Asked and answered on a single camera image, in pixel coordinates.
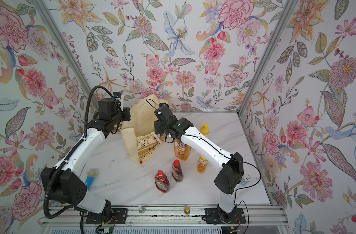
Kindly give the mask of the cream canvas shopping bag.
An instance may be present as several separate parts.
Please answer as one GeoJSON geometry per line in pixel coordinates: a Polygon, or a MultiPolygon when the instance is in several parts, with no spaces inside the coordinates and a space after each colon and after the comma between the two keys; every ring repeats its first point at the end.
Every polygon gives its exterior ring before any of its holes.
{"type": "Polygon", "coordinates": [[[154,111],[162,102],[154,94],[141,99],[130,108],[131,120],[121,125],[127,155],[140,167],[145,166],[165,137],[154,130],[154,122],[157,121],[154,111]]]}

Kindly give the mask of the large orange pump soap bottle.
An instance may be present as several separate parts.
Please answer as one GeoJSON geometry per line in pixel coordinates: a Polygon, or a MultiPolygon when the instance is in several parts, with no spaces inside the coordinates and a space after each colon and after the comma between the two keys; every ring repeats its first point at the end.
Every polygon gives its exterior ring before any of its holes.
{"type": "Polygon", "coordinates": [[[179,141],[178,139],[175,139],[174,152],[175,152],[175,156],[178,159],[186,161],[190,156],[190,150],[191,147],[189,145],[179,141]]]}

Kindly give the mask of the red Fairy dish soap bottle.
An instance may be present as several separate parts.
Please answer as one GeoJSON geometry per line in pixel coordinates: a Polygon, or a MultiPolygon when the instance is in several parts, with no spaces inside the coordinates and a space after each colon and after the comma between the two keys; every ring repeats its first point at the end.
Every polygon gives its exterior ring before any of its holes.
{"type": "Polygon", "coordinates": [[[156,185],[156,188],[163,192],[167,193],[170,190],[170,182],[166,176],[166,174],[162,170],[158,170],[154,177],[154,182],[156,185]]]}

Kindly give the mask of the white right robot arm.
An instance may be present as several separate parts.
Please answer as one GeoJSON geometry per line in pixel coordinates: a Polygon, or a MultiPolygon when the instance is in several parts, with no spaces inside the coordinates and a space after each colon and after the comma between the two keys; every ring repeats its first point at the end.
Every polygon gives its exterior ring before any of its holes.
{"type": "Polygon", "coordinates": [[[242,155],[217,146],[186,118],[178,120],[166,103],[159,104],[154,114],[156,134],[165,134],[190,146],[218,171],[215,185],[220,190],[219,213],[229,219],[236,210],[235,189],[244,175],[242,155]]]}

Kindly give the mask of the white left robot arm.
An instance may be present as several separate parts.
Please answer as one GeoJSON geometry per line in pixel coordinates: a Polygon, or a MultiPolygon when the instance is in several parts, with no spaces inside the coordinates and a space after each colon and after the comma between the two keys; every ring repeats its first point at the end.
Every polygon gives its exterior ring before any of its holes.
{"type": "Polygon", "coordinates": [[[109,134],[115,133],[116,126],[130,121],[131,115],[120,97],[104,98],[98,105],[97,117],[85,122],[82,137],[69,153],[54,167],[47,167],[40,174],[45,192],[43,210],[46,218],[55,218],[70,208],[103,218],[112,215],[110,202],[89,192],[80,175],[94,150],[109,134]]]}

